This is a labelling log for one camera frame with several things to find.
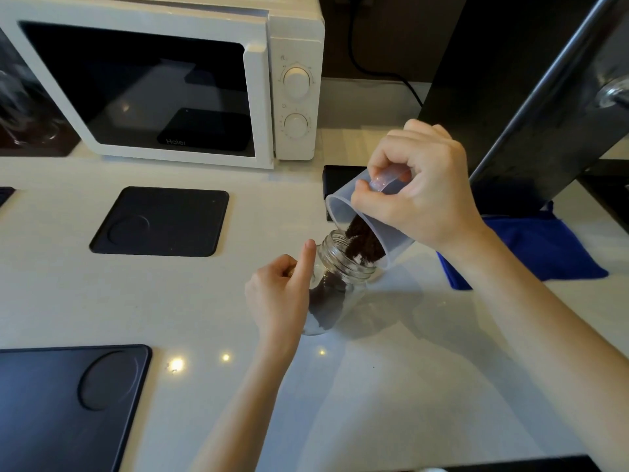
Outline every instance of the plastic cup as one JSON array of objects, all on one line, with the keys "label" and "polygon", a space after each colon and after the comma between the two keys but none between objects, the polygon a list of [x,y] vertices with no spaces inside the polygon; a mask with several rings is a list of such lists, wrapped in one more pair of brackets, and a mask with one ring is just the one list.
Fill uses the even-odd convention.
[{"label": "plastic cup", "polygon": [[356,185],[356,181],[362,179],[369,182],[371,190],[383,192],[385,194],[397,194],[410,181],[402,181],[400,177],[407,172],[411,172],[411,168],[406,164],[391,164],[385,168],[380,174],[371,179],[367,169],[358,174],[353,180],[347,182],[343,187],[328,195],[325,200],[330,217],[334,224],[341,230],[345,231],[350,222],[356,215],[360,215],[369,228],[378,238],[384,249],[385,256],[376,262],[376,266],[382,269],[388,269],[395,262],[398,256],[402,254],[412,243],[413,239],[407,237],[398,229],[393,228],[385,223],[376,220],[369,215],[365,215],[352,207],[352,194]]}]

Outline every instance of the blue cloth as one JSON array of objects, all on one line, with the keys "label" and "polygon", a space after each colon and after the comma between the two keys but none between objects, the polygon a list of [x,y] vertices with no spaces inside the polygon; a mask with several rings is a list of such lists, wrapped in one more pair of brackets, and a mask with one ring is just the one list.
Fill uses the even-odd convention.
[{"label": "blue cloth", "polygon": [[[533,217],[497,216],[484,221],[541,281],[607,277],[609,272],[592,259],[565,223],[555,217],[552,207],[549,202],[548,210],[541,210]],[[453,289],[472,289],[441,254],[439,260]]]}]

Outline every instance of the person's left hand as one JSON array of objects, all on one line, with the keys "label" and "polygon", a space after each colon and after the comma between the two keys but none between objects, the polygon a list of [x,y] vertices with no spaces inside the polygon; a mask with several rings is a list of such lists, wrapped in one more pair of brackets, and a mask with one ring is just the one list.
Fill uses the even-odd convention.
[{"label": "person's left hand", "polygon": [[299,261],[282,255],[257,270],[245,285],[247,304],[260,330],[260,345],[289,361],[306,323],[315,256],[315,241],[307,240]]}]

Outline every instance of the power cord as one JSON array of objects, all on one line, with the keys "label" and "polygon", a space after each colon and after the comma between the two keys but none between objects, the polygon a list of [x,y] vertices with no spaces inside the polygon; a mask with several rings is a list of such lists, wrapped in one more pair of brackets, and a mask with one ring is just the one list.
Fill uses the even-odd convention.
[{"label": "power cord", "polygon": [[415,90],[413,89],[413,86],[411,86],[411,84],[403,76],[397,73],[388,73],[385,71],[370,71],[360,66],[358,64],[358,61],[356,61],[356,58],[354,57],[354,54],[353,54],[353,25],[354,25],[354,22],[356,21],[356,14],[358,13],[361,2],[362,0],[350,0],[350,27],[347,32],[347,53],[350,56],[350,61],[352,62],[354,67],[363,74],[367,74],[370,76],[378,76],[378,77],[396,78],[402,81],[406,85],[406,87],[408,87],[411,90],[411,92],[413,93],[413,96],[415,96],[415,99],[417,100],[420,107],[423,108],[424,103],[421,102],[421,99],[417,95]]}]

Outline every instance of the microwave knob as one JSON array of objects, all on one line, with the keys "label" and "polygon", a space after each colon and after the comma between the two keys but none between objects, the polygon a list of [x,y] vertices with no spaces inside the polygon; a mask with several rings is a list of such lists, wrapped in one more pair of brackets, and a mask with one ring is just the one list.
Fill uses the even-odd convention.
[{"label": "microwave knob", "polygon": [[284,87],[293,99],[301,99],[310,90],[310,76],[302,68],[291,68],[284,74]]},{"label": "microwave knob", "polygon": [[289,114],[284,120],[284,132],[288,137],[299,139],[308,131],[308,121],[296,112]]}]

